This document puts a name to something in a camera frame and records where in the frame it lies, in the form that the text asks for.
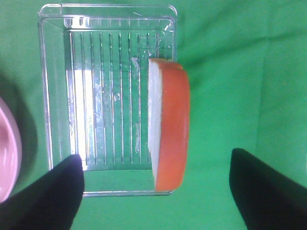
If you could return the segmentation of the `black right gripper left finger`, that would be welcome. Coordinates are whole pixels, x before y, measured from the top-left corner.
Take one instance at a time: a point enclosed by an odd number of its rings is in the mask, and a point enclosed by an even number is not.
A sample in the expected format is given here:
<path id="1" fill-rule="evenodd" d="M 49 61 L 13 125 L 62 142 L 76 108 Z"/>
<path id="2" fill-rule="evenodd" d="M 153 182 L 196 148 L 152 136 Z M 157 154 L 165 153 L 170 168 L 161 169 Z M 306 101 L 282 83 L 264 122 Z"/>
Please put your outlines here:
<path id="1" fill-rule="evenodd" d="M 0 205 L 2 230 L 69 230 L 80 207 L 84 174 L 79 155 L 70 155 Z"/>

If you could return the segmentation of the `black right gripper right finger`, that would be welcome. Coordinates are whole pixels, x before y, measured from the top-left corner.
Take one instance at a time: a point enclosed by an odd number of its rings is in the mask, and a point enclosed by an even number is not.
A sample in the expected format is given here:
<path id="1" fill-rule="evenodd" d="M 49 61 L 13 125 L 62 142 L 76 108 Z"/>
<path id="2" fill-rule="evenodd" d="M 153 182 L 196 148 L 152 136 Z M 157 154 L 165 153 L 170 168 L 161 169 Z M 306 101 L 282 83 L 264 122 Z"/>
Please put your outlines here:
<path id="1" fill-rule="evenodd" d="M 305 230 L 307 189 L 244 149 L 233 149 L 229 186 L 249 230 Z"/>

